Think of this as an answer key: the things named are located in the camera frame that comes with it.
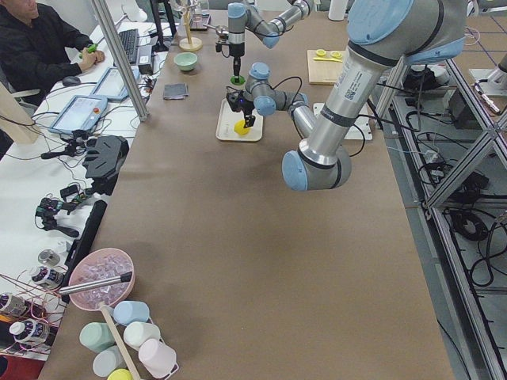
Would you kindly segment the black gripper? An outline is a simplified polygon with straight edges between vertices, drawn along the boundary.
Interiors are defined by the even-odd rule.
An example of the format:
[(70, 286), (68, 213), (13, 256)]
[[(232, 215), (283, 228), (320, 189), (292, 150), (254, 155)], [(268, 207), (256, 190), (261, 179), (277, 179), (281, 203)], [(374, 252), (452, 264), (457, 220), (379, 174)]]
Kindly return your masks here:
[(224, 46), (229, 47), (229, 56), (233, 58), (233, 76), (241, 75), (241, 57), (245, 55), (245, 37), (220, 37), (215, 44), (215, 50), (221, 52)]
[(242, 112), (245, 115), (244, 128), (252, 127), (256, 120), (256, 116), (251, 115), (254, 110), (254, 104), (246, 98), (245, 92), (242, 89), (227, 91), (226, 99), (233, 112)]

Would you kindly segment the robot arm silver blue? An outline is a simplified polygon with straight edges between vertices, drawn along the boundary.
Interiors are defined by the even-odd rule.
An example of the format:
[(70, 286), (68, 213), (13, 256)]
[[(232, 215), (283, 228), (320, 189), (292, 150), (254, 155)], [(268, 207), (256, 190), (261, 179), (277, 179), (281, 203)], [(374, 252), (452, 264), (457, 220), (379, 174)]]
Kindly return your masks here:
[(245, 82), (241, 76), (241, 58), (246, 51), (246, 31), (251, 31), (267, 48), (273, 48), (292, 25), (308, 17), (314, 9), (311, 0), (289, 3), (291, 6), (271, 21), (266, 21), (259, 10), (247, 1), (232, 2), (227, 6), (227, 26), (215, 28), (219, 35), (215, 50), (221, 52), (223, 46), (228, 46), (229, 56), (233, 58), (233, 85)]
[(227, 101), (232, 111), (243, 113), (248, 127), (254, 122), (253, 111), (290, 115), (303, 139), (282, 160), (289, 188), (339, 187), (351, 173), (341, 143), (383, 72), (401, 58), (438, 63), (457, 56), (463, 50), (466, 17), (465, 1), (355, 1), (348, 15), (343, 69), (318, 115), (301, 92), (274, 89), (264, 63), (253, 64), (244, 89), (227, 93)]

